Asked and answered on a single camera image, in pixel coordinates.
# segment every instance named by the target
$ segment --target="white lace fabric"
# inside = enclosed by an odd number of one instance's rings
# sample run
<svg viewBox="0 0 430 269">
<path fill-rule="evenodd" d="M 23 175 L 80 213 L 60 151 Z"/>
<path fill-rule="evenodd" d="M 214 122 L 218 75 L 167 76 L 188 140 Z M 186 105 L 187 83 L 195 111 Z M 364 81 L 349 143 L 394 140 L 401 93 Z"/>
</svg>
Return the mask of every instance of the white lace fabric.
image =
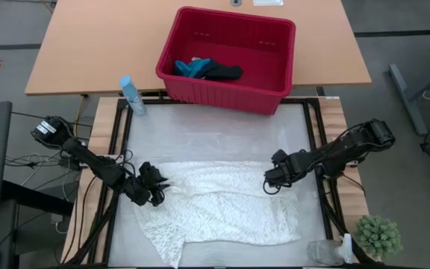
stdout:
<svg viewBox="0 0 430 269">
<path fill-rule="evenodd" d="M 157 164 L 169 179 L 158 207 L 134 206 L 143 234 L 177 268 L 184 243 L 236 241 L 260 246 L 299 240 L 296 190 L 263 192 L 271 163 L 203 161 Z"/>
</svg>

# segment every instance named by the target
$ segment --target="succulent plant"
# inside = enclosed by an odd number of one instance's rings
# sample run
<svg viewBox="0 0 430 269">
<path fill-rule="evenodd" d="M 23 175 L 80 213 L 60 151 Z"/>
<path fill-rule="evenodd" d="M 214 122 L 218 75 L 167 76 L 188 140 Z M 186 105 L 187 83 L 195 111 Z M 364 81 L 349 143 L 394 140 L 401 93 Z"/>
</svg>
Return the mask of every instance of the succulent plant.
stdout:
<svg viewBox="0 0 430 269">
<path fill-rule="evenodd" d="M 402 250 L 397 224 L 388 219 L 363 216 L 356 223 L 356 228 L 356 241 L 375 259 L 392 256 Z"/>
</svg>

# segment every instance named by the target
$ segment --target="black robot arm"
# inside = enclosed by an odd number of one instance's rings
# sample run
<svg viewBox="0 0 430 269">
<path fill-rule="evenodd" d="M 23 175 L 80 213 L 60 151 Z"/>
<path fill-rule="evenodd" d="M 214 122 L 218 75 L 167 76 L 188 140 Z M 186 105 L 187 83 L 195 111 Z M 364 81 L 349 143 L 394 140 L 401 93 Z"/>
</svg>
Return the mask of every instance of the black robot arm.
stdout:
<svg viewBox="0 0 430 269">
<path fill-rule="evenodd" d="M 109 188 L 124 193 L 138 205 L 150 202 L 157 206 L 163 202 L 163 190 L 168 185 L 159 170 L 149 162 L 139 169 L 140 176 L 118 165 L 108 157 L 97 156 L 72 135 L 72 124 L 61 117 L 46 117 L 32 132 L 32 136 L 49 149 L 61 149 L 87 164 L 94 176 L 100 178 Z"/>
<path fill-rule="evenodd" d="M 289 188 L 317 166 L 321 166 L 324 176 L 338 177 L 349 162 L 360 163 L 369 152 L 389 149 L 394 141 L 384 121 L 371 120 L 345 130 L 331 143 L 311 152 L 302 149 L 288 155 L 280 149 L 272 157 L 275 168 L 265 172 L 265 191 L 275 194 L 281 187 Z M 276 191 L 270 193 L 266 185 Z"/>
</svg>

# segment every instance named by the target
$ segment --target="wooden desk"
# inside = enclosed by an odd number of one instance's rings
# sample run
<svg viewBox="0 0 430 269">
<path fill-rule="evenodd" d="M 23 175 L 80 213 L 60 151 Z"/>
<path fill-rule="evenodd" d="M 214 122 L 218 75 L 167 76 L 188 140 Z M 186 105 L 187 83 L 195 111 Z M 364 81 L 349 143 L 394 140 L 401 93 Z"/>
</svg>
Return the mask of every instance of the wooden desk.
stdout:
<svg viewBox="0 0 430 269">
<path fill-rule="evenodd" d="M 140 90 L 164 89 L 155 66 L 180 7 L 290 19 L 296 24 L 295 85 L 371 82 L 341 0 L 289 0 L 256 7 L 245 0 L 60 0 L 25 93 L 119 93 L 131 75 Z"/>
<path fill-rule="evenodd" d="M 118 98 L 101 98 L 99 101 L 99 106 L 96 112 L 96 118 L 94 120 L 93 132 L 90 136 L 89 149 L 95 154 L 107 154 L 109 149 L 110 137 L 113 128 L 113 121 L 116 113 L 116 104 Z M 329 97 L 327 99 L 320 98 L 320 105 L 322 111 L 322 119 L 325 126 L 326 136 L 329 141 L 333 141 L 341 132 L 346 130 L 346 121 L 344 119 L 343 109 L 341 108 L 341 102 L 336 97 Z M 314 134 L 318 134 L 316 119 L 314 113 L 312 115 L 312 122 L 314 124 Z M 125 116 L 122 115 L 121 123 L 125 122 Z M 124 124 L 119 127 L 119 137 L 122 137 Z M 316 139 L 318 143 L 320 141 L 320 136 L 317 135 Z M 116 152 L 120 152 L 120 144 L 116 147 Z M 346 168 L 345 174 L 355 181 L 361 183 L 358 169 Z M 85 170 L 81 176 L 80 187 L 78 190 L 77 203 L 75 206 L 78 207 L 78 217 L 76 223 L 76 233 L 75 233 L 75 243 L 69 252 L 68 259 L 70 259 L 76 252 L 77 242 L 79 239 L 79 227 L 81 227 L 81 213 L 82 213 L 82 197 L 87 191 L 87 186 L 93 178 L 93 174 L 90 170 Z M 95 180 L 92 184 L 89 192 L 87 193 L 87 201 L 84 209 L 84 225 L 82 227 L 82 237 L 81 241 L 84 242 L 87 238 L 92 220 L 96 213 L 99 193 L 101 190 L 102 181 Z M 353 232 L 355 228 L 355 222 L 363 215 L 368 215 L 368 209 L 366 204 L 366 199 L 364 197 L 363 191 L 353 183 L 343 178 L 338 179 L 337 189 L 340 195 L 341 206 L 344 214 L 344 220 L 346 222 L 346 228 Z M 71 244 L 72 232 L 74 229 L 75 210 L 72 211 L 72 219 L 69 224 L 69 229 L 67 232 L 66 243 L 64 245 L 63 257 L 66 255 L 69 245 Z M 333 227 L 334 235 L 336 235 L 336 228 Z M 103 242 L 105 241 L 105 230 L 102 231 L 99 236 L 98 253 L 96 255 L 96 261 L 100 262 L 102 260 L 102 250 Z"/>
</svg>

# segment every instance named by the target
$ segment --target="red crate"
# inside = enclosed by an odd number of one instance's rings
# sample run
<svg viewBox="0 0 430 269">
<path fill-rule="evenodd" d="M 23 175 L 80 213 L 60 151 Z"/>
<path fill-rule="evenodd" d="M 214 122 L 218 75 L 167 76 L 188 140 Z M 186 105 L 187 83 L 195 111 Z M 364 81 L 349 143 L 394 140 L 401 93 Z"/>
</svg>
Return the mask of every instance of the red crate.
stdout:
<svg viewBox="0 0 430 269">
<path fill-rule="evenodd" d="M 295 31 L 287 19 L 182 7 L 158 61 L 157 75 L 175 100 L 274 114 L 291 91 Z M 238 65 L 243 75 L 233 81 L 173 75 L 176 60 L 188 63 L 192 57 Z"/>
</svg>

